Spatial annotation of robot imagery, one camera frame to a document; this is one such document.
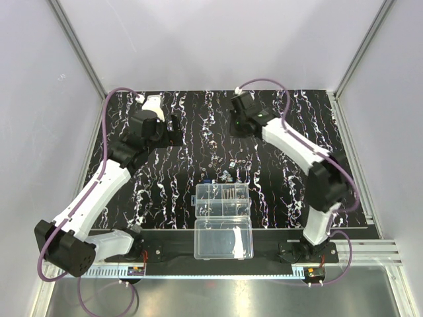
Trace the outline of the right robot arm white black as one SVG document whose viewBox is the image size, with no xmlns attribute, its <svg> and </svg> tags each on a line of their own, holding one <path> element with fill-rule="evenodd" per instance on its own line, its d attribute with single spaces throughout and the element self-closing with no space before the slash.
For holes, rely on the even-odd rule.
<svg viewBox="0 0 423 317">
<path fill-rule="evenodd" d="M 271 109 L 262 109 L 247 91 L 231 98 L 230 134 L 256 137 L 271 144 L 306 175 L 305 200 L 309 206 L 303 237 L 297 247 L 304 256 L 320 252 L 328 243 L 334 214 L 355 183 L 343 169 L 346 157 L 331 153 L 300 135 Z"/>
</svg>

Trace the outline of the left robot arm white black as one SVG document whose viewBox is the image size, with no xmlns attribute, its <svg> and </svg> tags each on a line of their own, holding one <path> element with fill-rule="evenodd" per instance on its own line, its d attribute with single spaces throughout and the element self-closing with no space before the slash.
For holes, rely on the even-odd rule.
<svg viewBox="0 0 423 317">
<path fill-rule="evenodd" d="M 129 261 L 143 252 L 143 237 L 136 227 L 113 229 L 105 234 L 89 233 L 108 202 L 148 161 L 155 149 L 182 146 L 182 130 L 176 115 L 166 122 L 156 110 L 138 110 L 128 129 L 106 150 L 95 175 L 71 204 L 53 221 L 41 220 L 34 228 L 40 256 L 37 270 L 43 281 L 47 261 L 64 274 L 81 277 L 94 262 L 114 256 Z"/>
</svg>

